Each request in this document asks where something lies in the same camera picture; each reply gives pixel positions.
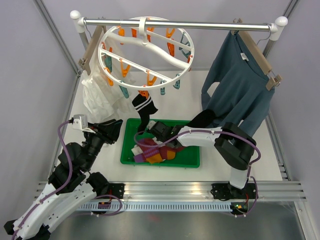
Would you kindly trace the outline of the black sock with white stripes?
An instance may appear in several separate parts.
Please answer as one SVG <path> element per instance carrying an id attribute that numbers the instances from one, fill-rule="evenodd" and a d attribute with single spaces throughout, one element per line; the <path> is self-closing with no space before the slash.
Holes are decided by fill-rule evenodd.
<path id="1" fill-rule="evenodd" d="M 137 132 L 142 132 L 146 129 L 149 121 L 150 115 L 155 114 L 158 109 L 155 107 L 155 104 L 151 96 L 145 97 L 141 94 L 138 94 L 132 101 L 132 105 L 140 116 L 140 125 L 137 128 Z"/>

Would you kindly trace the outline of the teal front clothes peg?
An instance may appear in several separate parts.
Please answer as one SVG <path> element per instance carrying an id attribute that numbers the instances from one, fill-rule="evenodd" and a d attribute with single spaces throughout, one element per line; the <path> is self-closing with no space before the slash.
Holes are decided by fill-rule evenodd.
<path id="1" fill-rule="evenodd" d="M 162 79 L 162 80 L 160 81 L 160 84 L 163 85 L 163 84 L 165 84 L 166 82 L 167 82 L 166 80 Z M 163 86 L 163 87 L 160 88 L 160 95 L 161 95 L 161 96 L 164 96 L 165 94 L 166 94 L 166 88 Z"/>

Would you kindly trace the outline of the orange front clothes peg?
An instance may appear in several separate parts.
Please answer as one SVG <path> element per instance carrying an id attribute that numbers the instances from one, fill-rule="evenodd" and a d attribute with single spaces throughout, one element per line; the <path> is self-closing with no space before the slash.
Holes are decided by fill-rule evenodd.
<path id="1" fill-rule="evenodd" d="M 138 92 L 139 92 L 139 94 L 140 94 L 141 96 L 143 96 L 143 97 L 146 98 L 146 99 L 148 99 L 149 96 L 150 96 L 150 94 L 149 94 L 149 92 L 148 92 L 147 90 L 139 90 Z"/>

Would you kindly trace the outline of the white round clip hanger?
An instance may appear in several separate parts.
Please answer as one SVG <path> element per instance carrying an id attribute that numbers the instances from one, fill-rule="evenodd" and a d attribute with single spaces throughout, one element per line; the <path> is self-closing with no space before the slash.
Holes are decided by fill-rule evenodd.
<path id="1" fill-rule="evenodd" d="M 155 16 L 152 20 L 167 20 Z M 191 36 L 183 28 L 121 27 L 111 26 L 98 45 L 98 61 L 107 78 L 120 87 L 137 91 L 160 89 L 174 85 L 192 68 L 195 46 Z M 142 65 L 147 55 L 166 62 L 176 73 L 164 75 L 154 67 Z"/>

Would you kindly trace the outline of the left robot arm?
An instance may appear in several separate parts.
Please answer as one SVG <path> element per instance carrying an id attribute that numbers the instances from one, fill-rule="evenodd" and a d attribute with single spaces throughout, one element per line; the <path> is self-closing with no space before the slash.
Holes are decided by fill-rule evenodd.
<path id="1" fill-rule="evenodd" d="M 83 132 L 81 144 L 64 142 L 61 129 L 68 124 Z M 29 209 L 20 218 L 4 224 L 13 240 L 48 240 L 59 224 L 90 200 L 116 200 L 122 207 L 125 185 L 110 183 L 100 172 L 91 172 L 103 145 L 118 140 L 122 124 L 121 119 L 90 123 L 85 115 L 78 114 L 59 125 L 60 163 Z"/>

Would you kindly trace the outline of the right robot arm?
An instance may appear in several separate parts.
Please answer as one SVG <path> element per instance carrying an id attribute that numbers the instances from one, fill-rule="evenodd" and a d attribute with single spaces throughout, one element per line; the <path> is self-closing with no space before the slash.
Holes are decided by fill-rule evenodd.
<path id="1" fill-rule="evenodd" d="M 151 120 L 146 130 L 162 145 L 175 149 L 215 147 L 230 166 L 228 192 L 235 198 L 241 197 L 247 190 L 252 156 L 257 153 L 261 157 L 255 140 L 230 122 L 222 127 L 197 128 L 187 125 L 167 126 L 161 121 Z"/>

